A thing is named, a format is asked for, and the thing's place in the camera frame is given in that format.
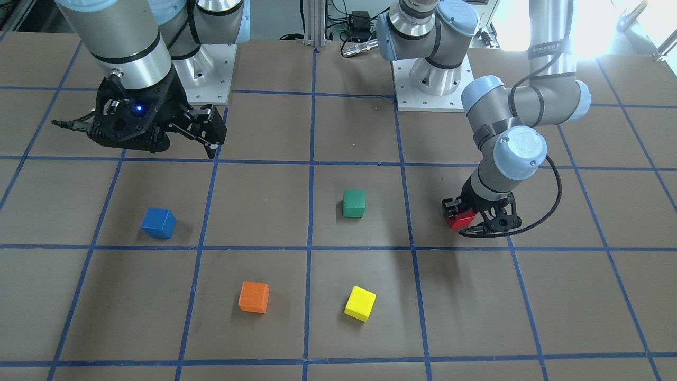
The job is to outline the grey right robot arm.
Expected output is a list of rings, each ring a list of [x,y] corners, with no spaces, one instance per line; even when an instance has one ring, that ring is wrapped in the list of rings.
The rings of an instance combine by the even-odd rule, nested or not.
[[[216,78],[208,45],[237,45],[251,34],[248,1],[57,1],[56,5],[105,72],[95,106],[72,121],[104,147],[157,153],[170,133],[198,142],[210,159],[227,128],[212,104],[194,107],[186,87]]]

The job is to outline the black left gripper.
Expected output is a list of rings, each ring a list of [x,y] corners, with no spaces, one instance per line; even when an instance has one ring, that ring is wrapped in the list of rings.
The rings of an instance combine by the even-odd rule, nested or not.
[[[489,210],[495,202],[495,191],[486,186],[481,178],[470,177],[462,186],[460,196],[442,200],[445,217],[459,217],[460,214],[473,210],[482,217],[488,217]]]

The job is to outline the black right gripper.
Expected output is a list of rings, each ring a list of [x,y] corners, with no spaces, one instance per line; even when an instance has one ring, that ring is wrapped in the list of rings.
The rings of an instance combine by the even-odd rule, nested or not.
[[[172,81],[167,82],[168,91],[158,113],[160,128],[198,142],[208,158],[215,159],[217,149],[223,145],[227,134],[220,111],[212,104],[200,108],[191,106],[175,71],[171,71],[165,79]]]

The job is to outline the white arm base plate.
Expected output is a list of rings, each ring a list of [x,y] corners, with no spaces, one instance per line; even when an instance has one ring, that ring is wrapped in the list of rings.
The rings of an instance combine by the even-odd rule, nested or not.
[[[190,58],[172,61],[192,105],[227,106],[237,45],[202,45]]]
[[[450,70],[433,67],[425,58],[392,62],[397,108],[400,111],[464,112],[461,94],[474,80],[471,63]]]

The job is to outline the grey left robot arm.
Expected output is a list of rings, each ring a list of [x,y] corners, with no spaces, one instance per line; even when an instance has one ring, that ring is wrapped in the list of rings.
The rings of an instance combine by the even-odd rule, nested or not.
[[[508,205],[510,193],[546,159],[547,144],[535,128],[576,121],[590,108],[590,90],[576,79],[575,5],[529,2],[529,75],[511,88],[486,75],[463,90],[461,103],[482,160],[449,217]],[[456,86],[440,84],[438,76],[460,74],[478,26],[477,11],[464,1],[396,1],[377,17],[377,42],[387,61],[417,60],[420,90],[450,93]]]

